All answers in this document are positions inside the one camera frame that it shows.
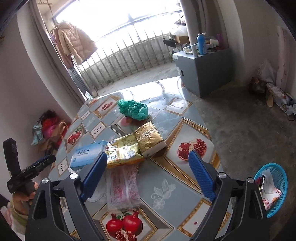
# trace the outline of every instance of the snack bag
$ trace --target snack bag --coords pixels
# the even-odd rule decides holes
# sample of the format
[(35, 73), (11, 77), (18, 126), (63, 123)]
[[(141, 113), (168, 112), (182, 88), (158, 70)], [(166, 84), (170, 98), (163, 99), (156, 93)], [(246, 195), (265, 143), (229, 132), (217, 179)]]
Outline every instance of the snack bag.
[(133, 208), (142, 203), (136, 177), (137, 165), (116, 167), (106, 172), (108, 210)]
[(152, 156), (154, 153), (157, 153), (166, 147), (165, 141), (153, 125), (152, 121), (140, 126), (134, 132), (134, 135), (138, 141), (143, 157)]
[(129, 134), (108, 142), (105, 148), (107, 168), (132, 165), (144, 160), (134, 134)]

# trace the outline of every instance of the pink printed package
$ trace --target pink printed package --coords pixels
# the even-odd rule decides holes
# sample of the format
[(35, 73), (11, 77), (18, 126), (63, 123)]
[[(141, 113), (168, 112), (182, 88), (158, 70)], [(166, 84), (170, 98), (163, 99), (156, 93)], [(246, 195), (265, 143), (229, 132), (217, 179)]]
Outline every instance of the pink printed package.
[(138, 165), (119, 166), (107, 170), (108, 210), (133, 208), (141, 204), (136, 177)]

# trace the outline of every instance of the pomegranate print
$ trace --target pomegranate print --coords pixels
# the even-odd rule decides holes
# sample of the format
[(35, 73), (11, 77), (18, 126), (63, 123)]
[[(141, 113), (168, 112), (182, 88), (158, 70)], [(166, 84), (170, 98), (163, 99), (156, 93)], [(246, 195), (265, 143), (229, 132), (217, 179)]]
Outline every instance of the pomegranate print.
[(205, 144), (205, 142), (201, 139), (195, 139), (195, 143), (193, 143), (193, 148), (194, 150), (196, 150), (196, 152), (203, 157), (205, 155), (205, 152), (207, 150), (207, 145)]
[(104, 105), (102, 106), (102, 110), (106, 110), (106, 109), (108, 109), (111, 105), (113, 105), (113, 101), (109, 102), (108, 104), (104, 104)]
[(118, 241), (137, 241), (136, 236), (131, 231), (124, 231), (122, 229), (116, 232), (116, 239)]
[(126, 215), (123, 222), (123, 229), (127, 232), (132, 232), (136, 236), (139, 235), (143, 230), (143, 223), (138, 217), (139, 212), (134, 211), (132, 215)]
[(74, 145), (78, 140), (78, 138), (80, 137), (80, 134), (81, 134), (81, 128), (77, 128), (75, 132), (69, 137), (68, 143), (70, 145)]
[(121, 119), (120, 121), (120, 124), (122, 126), (137, 126), (137, 127), (140, 127), (142, 125), (144, 125), (146, 123), (147, 119), (146, 120), (136, 120), (136, 119), (133, 119), (129, 116), (125, 116)]
[(183, 161), (188, 161), (189, 152), (195, 150), (201, 157), (203, 157), (207, 151), (206, 143), (198, 138), (190, 142), (182, 142), (178, 148), (178, 157)]
[(178, 157), (183, 161), (188, 161), (190, 143), (182, 142), (178, 148)]
[(123, 228), (123, 223), (121, 220), (116, 218), (114, 213), (112, 213), (111, 216), (112, 219), (107, 222), (106, 229), (110, 236), (116, 238), (116, 232)]

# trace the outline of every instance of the pile of clothes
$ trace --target pile of clothes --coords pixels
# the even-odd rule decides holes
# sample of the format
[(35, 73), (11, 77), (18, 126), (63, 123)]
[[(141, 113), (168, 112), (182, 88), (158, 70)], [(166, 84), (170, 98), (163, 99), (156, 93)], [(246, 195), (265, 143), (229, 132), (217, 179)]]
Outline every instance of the pile of clothes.
[[(45, 113), (43, 113), (32, 128), (33, 141), (31, 145), (36, 146), (39, 144), (43, 144), (52, 136), (52, 133), (59, 126), (60, 123), (61, 120), (54, 111), (48, 110)], [(55, 149), (59, 148), (62, 142), (62, 137), (64, 137), (66, 132), (67, 128), (63, 128), (61, 137), (57, 142), (54, 143)]]

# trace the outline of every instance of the patterned tablecloth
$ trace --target patterned tablecloth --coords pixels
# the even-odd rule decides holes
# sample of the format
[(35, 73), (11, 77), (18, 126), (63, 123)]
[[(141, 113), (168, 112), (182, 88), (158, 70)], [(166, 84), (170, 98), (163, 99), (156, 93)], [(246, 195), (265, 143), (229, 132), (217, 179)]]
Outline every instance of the patterned tablecloth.
[[(136, 240), (189, 240), (211, 203), (203, 196), (188, 162), (183, 160), (186, 152), (182, 150), (188, 146), (196, 150), (200, 146), (206, 147), (202, 153), (203, 160), (210, 162), (218, 172), (223, 169), (202, 117), (179, 77), (138, 85), (86, 101), (57, 152), (56, 167), (49, 178), (52, 181), (62, 180), (70, 174), (68, 165), (77, 147), (101, 140), (111, 141), (138, 128), (128, 123), (119, 112), (119, 99), (146, 103), (149, 111), (147, 121), (154, 123), (168, 146), (139, 167), (137, 185), (143, 201), (139, 218), (143, 230)], [(105, 185), (105, 177), (102, 177), (99, 183), (102, 188), (98, 193), (100, 199), (86, 201), (85, 205), (105, 239), (117, 241), (107, 232), (106, 224), (112, 219), (111, 213), (120, 216), (119, 219), (124, 214), (118, 210), (107, 210)], [(61, 205), (69, 232), (78, 237), (65, 199), (61, 199)], [(229, 204), (217, 237), (225, 234), (231, 215)]]

